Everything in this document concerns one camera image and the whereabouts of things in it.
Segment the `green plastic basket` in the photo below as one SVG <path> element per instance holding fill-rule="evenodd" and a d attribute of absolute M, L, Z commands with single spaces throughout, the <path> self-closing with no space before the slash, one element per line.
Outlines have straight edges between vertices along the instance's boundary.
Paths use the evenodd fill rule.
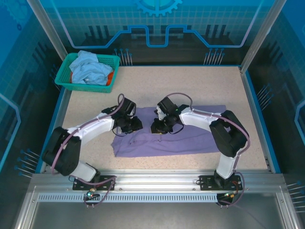
<path fill-rule="evenodd" d="M 55 83 L 58 85 L 62 85 L 71 91 L 74 90 L 74 91 L 110 93 L 116 78 L 116 74 L 118 73 L 120 58 L 114 55 L 97 54 L 96 56 L 100 63 L 107 64 L 111 66 L 114 70 L 113 78 L 109 86 L 70 83 L 71 70 L 69 66 L 78 57 L 77 53 L 69 53 L 66 56 L 66 58 L 61 64 L 60 69 L 57 72 Z"/>

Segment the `orange object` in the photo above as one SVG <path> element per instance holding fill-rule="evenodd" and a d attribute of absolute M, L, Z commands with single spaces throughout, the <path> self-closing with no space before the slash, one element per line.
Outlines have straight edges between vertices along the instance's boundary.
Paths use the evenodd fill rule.
<path fill-rule="evenodd" d="M 72 83 L 72 72 L 70 74 L 70 83 Z M 113 78 L 113 74 L 114 74 L 114 71 L 112 73 L 109 73 L 108 75 L 108 81 L 106 83 L 106 86 L 109 86 L 111 84 L 111 81 L 112 81 L 112 78 Z"/>
<path fill-rule="evenodd" d="M 111 81 L 112 81 L 112 78 L 113 78 L 113 74 L 114 74 L 114 71 L 112 73 L 109 73 L 108 81 L 106 83 L 106 86 L 109 86 L 111 84 Z"/>

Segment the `purple cloth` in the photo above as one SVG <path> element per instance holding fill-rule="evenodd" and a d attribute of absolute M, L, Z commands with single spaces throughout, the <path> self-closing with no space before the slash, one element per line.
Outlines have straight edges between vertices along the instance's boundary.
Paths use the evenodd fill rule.
<path fill-rule="evenodd" d="M 222 113 L 225 105 L 194 106 L 195 109 Z M 184 129 L 175 134 L 152 134 L 151 125 L 156 118 L 155 107 L 137 108 L 136 115 L 142 121 L 143 129 L 124 137 L 115 136 L 113 143 L 114 155 L 117 157 L 140 156 L 170 156 L 198 153 L 218 152 L 211 132 L 195 126 L 186 125 Z M 175 125 L 173 131 L 182 126 Z"/>

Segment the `gear logo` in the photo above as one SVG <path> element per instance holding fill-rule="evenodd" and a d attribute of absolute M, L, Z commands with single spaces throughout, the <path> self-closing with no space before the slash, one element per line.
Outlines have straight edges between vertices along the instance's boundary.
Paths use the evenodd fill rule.
<path fill-rule="evenodd" d="M 166 13 L 172 13 L 172 10 L 178 9 L 177 5 L 181 3 L 182 0 L 136 0 L 135 2 L 138 10 L 148 13 L 149 16 L 155 15 L 156 17 L 160 14 L 165 16 Z"/>
<path fill-rule="evenodd" d="M 11 17 L 20 24 L 28 16 L 28 5 L 26 0 L 0 0 L 0 5 L 6 6 Z"/>

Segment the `speckled table surface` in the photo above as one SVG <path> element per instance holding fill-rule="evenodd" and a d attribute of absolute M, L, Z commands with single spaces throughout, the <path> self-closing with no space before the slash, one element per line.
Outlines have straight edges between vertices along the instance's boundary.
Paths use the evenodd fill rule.
<path fill-rule="evenodd" d="M 266 169 L 261 144 L 254 125 L 242 79 L 237 67 L 154 66 L 120 67 L 110 94 L 73 91 L 63 127 L 84 123 L 102 109 L 117 104 L 125 96 L 137 107 L 156 106 L 169 93 L 190 95 L 194 105 L 226 105 L 248 131 L 250 148 L 241 156 L 237 168 Z M 176 104 L 188 104 L 183 96 L 173 96 Z M 214 169 L 220 153 L 182 156 L 115 157 L 111 143 L 114 134 L 103 133 L 81 150 L 80 159 L 98 169 Z"/>

